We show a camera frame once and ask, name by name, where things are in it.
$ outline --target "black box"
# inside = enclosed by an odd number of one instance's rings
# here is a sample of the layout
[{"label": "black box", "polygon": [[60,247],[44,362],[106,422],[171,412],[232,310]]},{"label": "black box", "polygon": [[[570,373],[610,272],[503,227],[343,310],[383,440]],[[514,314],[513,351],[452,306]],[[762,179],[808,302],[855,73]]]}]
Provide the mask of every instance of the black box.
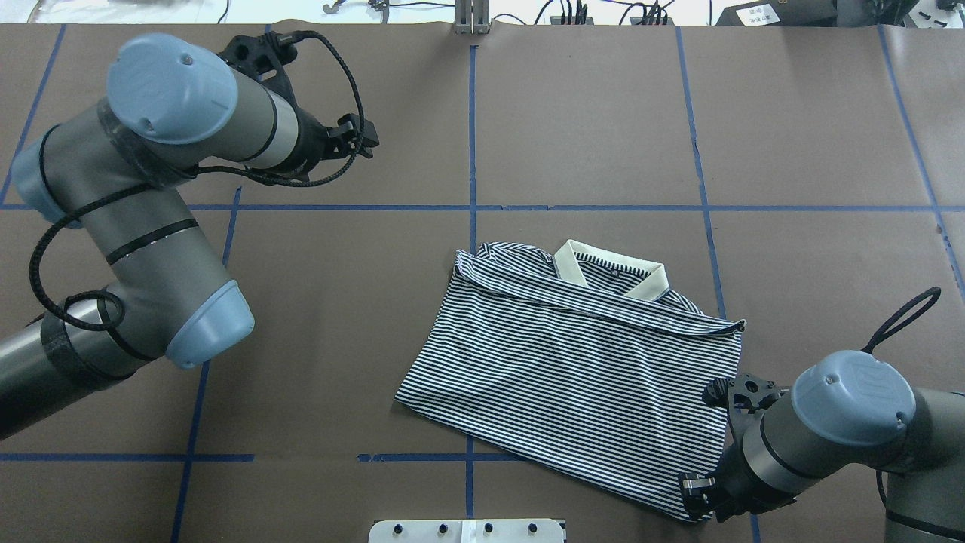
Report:
[{"label": "black box", "polygon": [[[759,13],[750,14],[753,8]],[[837,26],[838,10],[832,0],[779,0],[751,2],[724,8],[716,26]]]}]

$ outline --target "striped shirt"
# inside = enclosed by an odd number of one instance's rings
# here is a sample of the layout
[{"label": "striped shirt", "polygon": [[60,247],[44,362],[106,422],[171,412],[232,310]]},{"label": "striped shirt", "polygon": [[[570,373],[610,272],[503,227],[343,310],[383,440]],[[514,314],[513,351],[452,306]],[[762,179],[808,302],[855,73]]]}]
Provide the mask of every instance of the striped shirt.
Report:
[{"label": "striped shirt", "polygon": [[396,399],[689,520],[676,475],[716,467],[727,416],[701,392],[736,373],[744,323],[704,315],[670,290],[663,265],[577,242],[564,249],[568,263],[563,249],[554,258],[520,243],[459,251]]}]

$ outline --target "cable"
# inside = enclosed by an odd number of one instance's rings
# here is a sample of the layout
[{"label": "cable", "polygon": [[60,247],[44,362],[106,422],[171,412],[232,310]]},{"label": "cable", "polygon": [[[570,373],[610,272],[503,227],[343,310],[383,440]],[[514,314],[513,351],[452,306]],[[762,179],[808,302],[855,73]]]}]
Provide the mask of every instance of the cable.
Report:
[{"label": "cable", "polygon": [[647,15],[647,5],[644,4],[643,2],[634,2],[633,4],[630,4],[630,6],[629,6],[628,8],[626,8],[626,11],[625,11],[625,12],[623,12],[623,16],[620,17],[620,22],[618,22],[617,25],[618,25],[618,26],[622,25],[622,24],[623,24],[623,20],[626,19],[627,14],[630,13],[630,10],[632,10],[633,8],[635,8],[635,7],[637,7],[637,6],[640,6],[641,8],[644,9],[644,16]]},{"label": "cable", "polygon": [[216,24],[221,24],[221,21],[225,20],[225,17],[228,16],[228,10],[231,8],[231,6],[232,0],[225,0],[225,12],[218,17],[218,22]]},{"label": "cable", "polygon": [[[931,309],[931,306],[934,305],[935,302],[937,302],[939,297],[941,296],[942,296],[942,289],[938,287],[931,287],[930,289],[910,299],[908,303],[905,303],[898,311],[895,312],[894,315],[889,317],[888,320],[885,321],[883,325],[881,325],[877,330],[874,331],[874,334],[871,335],[871,339],[868,340],[868,344],[865,346],[864,349],[861,350],[861,352],[868,353],[870,355],[871,351],[873,351],[875,347],[880,345],[881,342],[895,335],[896,333],[901,331],[901,329],[912,324],[913,322],[915,322],[916,319],[921,317],[925,313],[925,311],[927,311],[928,309]],[[905,319],[901,323],[898,323],[897,325],[895,324],[898,322],[898,319],[900,319],[901,317],[904,317],[906,313],[911,311],[916,305],[918,305],[919,303],[922,303],[925,300],[928,300],[928,301],[922,307],[920,307],[919,310],[916,311],[914,315],[912,315],[911,317],[908,317],[907,319]]]},{"label": "cable", "polygon": [[335,45],[329,42],[327,38],[325,38],[318,32],[311,31],[311,30],[293,32],[292,35],[295,36],[296,43],[301,42],[306,38],[312,38],[314,40],[319,40],[320,42],[322,42],[325,45],[325,47],[328,48],[328,51],[332,53],[332,56],[335,57],[335,61],[339,63],[339,66],[342,67],[342,71],[345,72],[345,77],[348,79],[348,85],[352,88],[352,96],[355,98],[355,106],[358,108],[358,113],[359,113],[359,127],[358,127],[358,133],[355,134],[355,139],[352,141],[352,144],[351,144],[352,152],[348,156],[348,159],[345,161],[345,164],[343,164],[342,167],[338,169],[338,171],[336,171],[335,173],[327,177],[324,177],[316,181],[308,181],[308,182],[292,181],[290,179],[271,175],[268,173],[257,172],[254,170],[242,170],[240,168],[235,168],[231,166],[195,167],[191,169],[189,173],[193,175],[205,174],[205,173],[211,173],[211,172],[230,173],[230,174],[236,174],[239,176],[246,177],[252,181],[261,183],[263,185],[311,187],[311,186],[319,186],[319,185],[325,185],[327,183],[331,183],[339,179],[342,176],[342,174],[348,171],[348,168],[351,167],[352,163],[358,157],[359,151],[362,150],[362,141],[363,141],[363,135],[364,135],[363,131],[365,130],[365,112],[362,109],[362,98],[359,96],[359,88],[358,88],[358,85],[355,84],[355,77],[352,76],[351,70],[348,69],[348,65],[345,63],[345,60],[343,60],[342,55],[339,54],[338,49],[336,49]]},{"label": "cable", "polygon": [[[902,5],[904,5],[904,0],[898,0],[897,4],[895,5],[895,21],[892,23],[894,26],[898,26],[898,19],[899,19],[898,16],[901,14]],[[874,22],[881,22],[881,15],[883,14],[884,11],[885,11],[884,6],[882,6],[882,8],[878,10],[878,17],[876,18],[877,20],[875,20]]]},{"label": "cable", "polygon": [[660,24],[660,15],[658,14],[658,10],[660,10],[660,4],[658,2],[654,2],[653,5],[650,6],[649,11],[644,9],[644,16],[640,19],[640,21],[637,22],[637,24],[638,25]]},{"label": "cable", "polygon": [[[44,143],[46,143],[46,137],[41,143],[41,147],[43,147]],[[50,296],[48,296],[46,291],[44,291],[41,283],[41,260],[43,259],[44,252],[46,252],[47,248],[50,246],[50,243],[53,242],[54,237],[57,236],[57,233],[67,227],[68,224],[71,224],[78,218],[94,210],[98,210],[104,206],[117,202],[118,200],[123,200],[128,196],[133,196],[134,194],[139,194],[145,190],[150,190],[151,188],[152,187],[148,184],[142,184],[131,186],[108,194],[107,196],[104,196],[95,202],[91,202],[86,206],[82,206],[64,215],[60,220],[48,228],[46,232],[44,232],[43,236],[41,236],[41,239],[37,242],[37,246],[34,247],[33,254],[30,255],[30,264],[27,269],[27,275],[30,278],[30,289],[34,291],[34,296],[37,298],[37,301],[41,303],[44,309],[69,325],[90,331],[105,331],[115,329],[121,323],[121,321],[124,320],[124,304],[121,302],[121,299],[107,291],[87,291],[71,296],[64,302],[63,308],[54,303],[54,300],[51,300]],[[81,321],[67,312],[68,308],[70,308],[72,304],[81,300],[110,301],[115,307],[117,307],[118,315],[106,323],[101,324]]]},{"label": "cable", "polygon": [[546,3],[543,4],[543,7],[539,8],[539,13],[537,14],[537,20],[533,21],[533,24],[539,24],[539,18],[542,17],[543,12],[545,12],[546,8],[549,8],[549,5],[552,3],[553,3],[553,0],[546,0]]},{"label": "cable", "polygon": [[512,18],[518,20],[519,22],[523,23],[524,25],[526,24],[526,23],[523,21],[523,19],[517,17],[517,16],[514,15],[514,14],[498,14],[498,15],[493,16],[491,20],[496,20],[496,19],[498,19],[499,17],[512,17]]},{"label": "cable", "polygon": [[30,14],[27,15],[27,22],[36,22],[35,17],[37,16],[37,12],[41,9],[42,3],[43,0],[37,0],[37,3],[34,4],[34,8],[30,10]]},{"label": "cable", "polygon": [[406,8],[408,6],[435,6],[436,8],[454,8],[455,4],[441,4],[439,2],[406,2],[404,4],[389,4],[390,8]]},{"label": "cable", "polygon": [[881,470],[874,471],[874,479],[878,482],[878,498],[881,499],[881,504],[887,508],[888,497],[885,496],[885,483],[881,480]]}]

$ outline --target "blue tape grid line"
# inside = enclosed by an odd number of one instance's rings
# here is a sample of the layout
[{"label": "blue tape grid line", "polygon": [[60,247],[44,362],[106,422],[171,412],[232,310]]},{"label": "blue tape grid line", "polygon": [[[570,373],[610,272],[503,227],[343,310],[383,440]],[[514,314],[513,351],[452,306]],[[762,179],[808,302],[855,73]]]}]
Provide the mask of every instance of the blue tape grid line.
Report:
[{"label": "blue tape grid line", "polygon": [[395,454],[360,454],[359,462],[525,462],[522,457],[507,452],[475,452],[467,447],[466,452],[403,452]]},{"label": "blue tape grid line", "polygon": [[[469,252],[476,254],[476,52],[478,45],[469,46]],[[473,496],[476,483],[474,455],[476,442],[466,436],[466,518],[476,516]]]},{"label": "blue tape grid line", "polygon": [[717,294],[717,314],[722,319],[727,319],[727,308],[724,306],[724,289],[721,286],[720,268],[717,265],[717,245],[714,243],[713,224],[710,221],[710,202],[707,200],[707,185],[703,179],[703,161],[701,160],[701,149],[697,145],[697,123],[694,121],[694,103],[690,98],[690,79],[687,77],[687,60],[683,53],[683,34],[680,27],[674,27],[676,31],[676,52],[680,60],[680,78],[683,84],[683,98],[687,104],[687,123],[690,125],[690,143],[694,150],[694,168],[697,170],[697,179],[700,181],[701,206],[703,211],[703,228],[707,234],[707,249],[710,253],[710,269],[714,277],[714,292]]},{"label": "blue tape grid line", "polygon": [[[232,254],[232,242],[234,241],[234,226],[237,223],[238,206],[241,203],[241,187],[234,191],[234,201],[232,203],[232,214],[228,220],[228,234],[225,236],[225,249],[221,256],[221,263],[228,265],[228,259]],[[187,441],[187,454],[184,459],[184,470],[181,473],[181,484],[178,492],[178,505],[175,509],[174,526],[171,528],[171,543],[177,543],[180,539],[181,522],[184,520],[184,507],[187,504],[187,491],[191,482],[191,468],[194,465],[195,448],[198,444],[198,431],[201,427],[201,411],[205,404],[205,390],[207,389],[207,375],[210,369],[210,360],[206,361],[201,368],[201,379],[198,381],[198,395],[194,402],[194,414],[191,417],[191,433]]]},{"label": "blue tape grid line", "polygon": [[[16,149],[14,150],[14,156],[17,156],[20,151],[23,150],[23,146],[27,142],[27,134],[30,132],[31,125],[34,124],[34,115],[37,114],[37,106],[41,103],[41,97],[43,97],[43,90],[47,88],[47,80],[50,79],[50,72],[53,70],[54,61],[57,60],[57,53],[60,52],[61,43],[64,42],[64,34],[67,32],[67,25],[62,24],[60,30],[57,32],[57,40],[54,41],[54,47],[50,51],[50,58],[47,59],[47,67],[43,70],[43,77],[41,77],[41,84],[37,87],[37,93],[34,95],[34,102],[30,104],[30,112],[27,113],[27,120],[23,124],[23,130],[20,131],[20,139],[16,142]],[[3,188],[0,188],[0,203],[3,203],[7,199],[7,191],[10,190],[10,182],[13,178],[14,166],[11,164],[7,168],[7,177],[3,180]]]},{"label": "blue tape grid line", "polygon": [[891,80],[892,90],[895,91],[895,100],[897,101],[898,111],[901,113],[901,122],[904,123],[905,131],[908,132],[908,141],[911,143],[912,152],[915,154],[918,170],[922,174],[924,190],[928,194],[931,210],[935,213],[935,220],[938,222],[938,227],[942,231],[942,242],[945,245],[945,253],[949,256],[951,271],[954,273],[955,284],[958,286],[958,294],[962,297],[962,300],[965,301],[965,290],[963,290],[965,283],[962,282],[961,268],[958,267],[955,250],[951,247],[949,231],[945,228],[945,220],[942,218],[942,212],[938,206],[938,199],[935,197],[935,189],[931,184],[928,169],[924,166],[922,150],[918,145],[918,138],[915,136],[915,131],[911,127],[911,121],[908,119],[908,110],[905,108],[904,98],[901,96],[901,89],[898,88],[898,81],[897,78],[895,78],[895,67],[892,64],[892,54],[888,49],[888,39],[885,36],[885,27],[880,24],[878,25],[878,39],[881,42],[881,52],[885,58],[885,68],[888,70],[888,79]]},{"label": "blue tape grid line", "polygon": [[99,452],[4,452],[0,462],[254,462],[254,454],[118,454]]},{"label": "blue tape grid line", "polygon": [[[231,204],[190,204],[195,212],[229,212]],[[241,204],[242,212],[472,212],[473,207],[463,205],[418,205],[418,204]],[[0,205],[0,211],[30,211],[25,204]],[[477,205],[477,213],[516,213],[516,212],[684,212],[711,213],[963,213],[965,206],[740,206],[740,205]]]}]

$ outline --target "blue joint cap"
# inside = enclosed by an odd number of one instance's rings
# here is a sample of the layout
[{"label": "blue joint cap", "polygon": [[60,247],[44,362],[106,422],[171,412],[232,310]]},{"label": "blue joint cap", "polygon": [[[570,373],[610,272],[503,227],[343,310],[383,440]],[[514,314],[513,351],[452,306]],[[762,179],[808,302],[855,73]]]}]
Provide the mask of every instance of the blue joint cap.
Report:
[{"label": "blue joint cap", "polygon": [[186,145],[232,118],[234,72],[218,55],[168,34],[124,44],[107,71],[107,101],[129,129],[150,141]]},{"label": "blue joint cap", "polygon": [[[43,180],[42,142],[43,139],[39,139],[17,154],[11,166],[11,177],[14,180],[16,193],[20,195],[23,202],[41,212],[43,218],[53,223],[64,218],[66,213],[57,205],[57,201],[47,188],[47,183]],[[68,224],[68,228],[80,228],[80,226],[80,222],[76,220]]]},{"label": "blue joint cap", "polygon": [[897,438],[915,416],[915,394],[890,364],[860,351],[838,351],[801,374],[794,412],[818,436],[846,446]]},{"label": "blue joint cap", "polygon": [[164,353],[182,369],[191,369],[220,355],[245,338],[255,317],[235,280],[212,294],[181,326]]}]

